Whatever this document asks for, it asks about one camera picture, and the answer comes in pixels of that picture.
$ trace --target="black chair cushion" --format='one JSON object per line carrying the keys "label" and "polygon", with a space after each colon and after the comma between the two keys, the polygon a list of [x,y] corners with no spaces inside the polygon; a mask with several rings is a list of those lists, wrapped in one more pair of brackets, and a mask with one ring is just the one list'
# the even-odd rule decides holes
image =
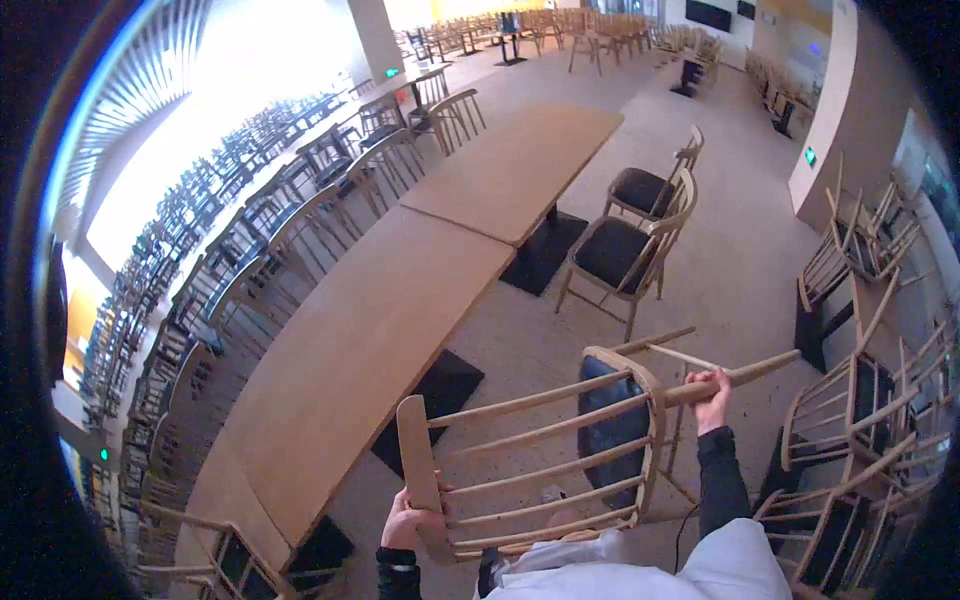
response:
{"label": "black chair cushion", "polygon": [[[654,203],[657,196],[666,185],[666,197],[657,206],[654,212]],[[642,169],[627,168],[613,180],[611,194],[619,202],[642,210],[652,217],[660,218],[666,212],[670,198],[673,197],[673,183],[664,181],[652,173]]]}
{"label": "black chair cushion", "polygon": [[386,125],[381,125],[372,132],[368,133],[366,137],[360,140],[361,148],[370,148],[373,144],[377,143],[381,139],[387,137],[391,133],[398,132],[400,128],[393,123],[388,123]]}
{"label": "black chair cushion", "polygon": [[[597,228],[583,246],[573,254],[573,263],[615,288],[630,271],[631,265],[643,252],[649,240],[649,235],[629,223],[610,219]],[[636,292],[653,255],[650,252],[643,259],[639,268],[623,287],[623,293]]]}
{"label": "black chair cushion", "polygon": [[[584,358],[580,367],[580,380],[587,381],[615,372],[616,369],[592,356]],[[643,389],[632,377],[620,379],[603,388],[580,394],[577,402],[579,414],[593,412],[621,400],[638,396]],[[581,458],[592,456],[633,440],[639,440],[650,431],[650,409],[646,404],[602,420],[577,431],[577,451]],[[586,469],[587,480],[595,488],[603,488],[624,479],[640,475],[646,447],[634,450],[603,465]],[[604,503],[614,510],[632,506],[636,502],[636,486],[604,498]]]}

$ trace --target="pillar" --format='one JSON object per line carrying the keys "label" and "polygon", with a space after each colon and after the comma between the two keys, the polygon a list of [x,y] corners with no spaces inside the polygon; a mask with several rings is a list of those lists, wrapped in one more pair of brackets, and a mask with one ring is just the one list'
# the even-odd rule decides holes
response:
{"label": "pillar", "polygon": [[367,79],[382,84],[387,69],[404,70],[383,0],[327,0],[326,9],[341,37],[354,84]]}
{"label": "pillar", "polygon": [[[907,110],[915,93],[909,66],[876,18],[852,0],[835,0],[830,55],[816,116],[788,186],[797,217],[817,231],[827,225],[825,189],[836,186],[844,155],[844,189],[864,189],[872,205],[889,180]],[[812,167],[804,151],[817,157]]]}

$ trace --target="floor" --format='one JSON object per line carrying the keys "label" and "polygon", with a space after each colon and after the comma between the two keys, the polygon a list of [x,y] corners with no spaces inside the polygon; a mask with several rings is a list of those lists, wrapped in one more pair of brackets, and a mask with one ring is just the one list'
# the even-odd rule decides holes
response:
{"label": "floor", "polygon": [[[578,57],[566,72],[569,54],[552,46],[541,58],[511,68],[496,67],[499,51],[456,59],[447,70],[450,91],[478,90],[488,124],[533,102],[587,105],[624,114],[625,122],[561,197],[559,207],[587,220],[600,216],[607,185],[624,167],[669,172],[672,152],[698,125],[707,144],[696,167],[699,201],[684,234],[667,261],[663,299],[651,295],[640,303],[634,337],[696,325],[693,334],[673,348],[739,367],[792,348],[796,276],[819,242],[819,235],[794,218],[786,182],[800,144],[770,127],[743,73],[722,67],[715,87],[695,100],[669,92],[679,79],[673,63],[655,70],[651,56],[626,58],[615,67],[605,58],[599,77],[586,58]],[[530,57],[532,44],[521,47]],[[426,154],[430,139],[418,142]],[[505,185],[509,193],[509,184]],[[554,314],[559,278],[540,298],[497,282],[454,335],[449,349],[486,374],[468,407],[526,396],[576,380],[586,346],[613,346],[621,341],[623,325],[587,304],[568,298]],[[602,293],[582,280],[573,289],[600,300]],[[625,315],[625,305],[605,303]],[[638,362],[665,385],[679,375],[677,361],[641,355]],[[737,435],[738,457],[750,492],[763,478],[777,429],[787,406],[800,388],[818,377],[801,361],[768,375],[735,393],[730,425]],[[435,451],[443,454],[494,437],[525,431],[576,412],[575,400],[551,404],[522,419],[492,420],[484,426],[453,427]],[[693,493],[699,491],[695,435],[685,419],[677,457],[676,478]],[[573,436],[540,444],[522,458],[504,456],[496,462],[447,468],[444,480],[454,486],[510,476],[531,468],[571,460]],[[585,489],[582,476],[558,482],[568,492]],[[348,574],[351,598],[376,597],[373,553],[393,495],[402,482],[367,453],[358,461],[334,499],[329,514],[353,540],[356,553]],[[540,489],[523,498],[481,498],[466,508],[471,515],[498,512],[540,502]],[[688,506],[668,485],[658,483],[653,510]],[[542,522],[531,522],[542,527]],[[628,533],[636,541],[637,564],[672,572],[679,522],[638,527]],[[680,538],[680,564],[697,540],[693,517]],[[467,598],[476,579],[476,564],[441,566],[420,556],[425,598]]]}

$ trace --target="human hand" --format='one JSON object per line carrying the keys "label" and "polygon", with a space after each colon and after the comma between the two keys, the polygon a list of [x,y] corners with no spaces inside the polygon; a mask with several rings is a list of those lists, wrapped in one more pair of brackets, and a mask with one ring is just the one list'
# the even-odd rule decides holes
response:
{"label": "human hand", "polygon": [[[452,487],[445,486],[439,482],[439,471],[437,471],[437,477],[437,485],[441,492],[453,491]],[[444,514],[446,514],[448,512],[446,503],[441,502],[441,504],[444,509]],[[445,530],[446,522],[444,521],[444,515],[424,509],[412,508],[410,506],[410,493],[404,488],[394,496],[394,506],[390,509],[390,515],[387,516],[387,522],[383,526],[380,545],[384,548],[393,548],[394,550],[416,550],[418,529]]]}
{"label": "human hand", "polygon": [[723,369],[716,371],[692,372],[686,376],[685,383],[715,381],[720,386],[710,402],[697,402],[691,408],[697,418],[697,436],[727,424],[727,405],[730,404],[730,379]]}

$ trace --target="black screen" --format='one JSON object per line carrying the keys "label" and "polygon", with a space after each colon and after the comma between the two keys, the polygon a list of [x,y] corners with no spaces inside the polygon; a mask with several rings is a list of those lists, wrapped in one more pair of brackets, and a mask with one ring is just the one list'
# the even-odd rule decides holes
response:
{"label": "black screen", "polygon": [[756,7],[749,2],[744,2],[743,0],[736,0],[736,13],[740,16],[745,16],[751,21],[754,20],[756,12]]}
{"label": "black screen", "polygon": [[722,32],[730,32],[732,18],[730,11],[724,11],[709,4],[697,2],[697,0],[686,0],[686,18],[690,21],[709,25]]}

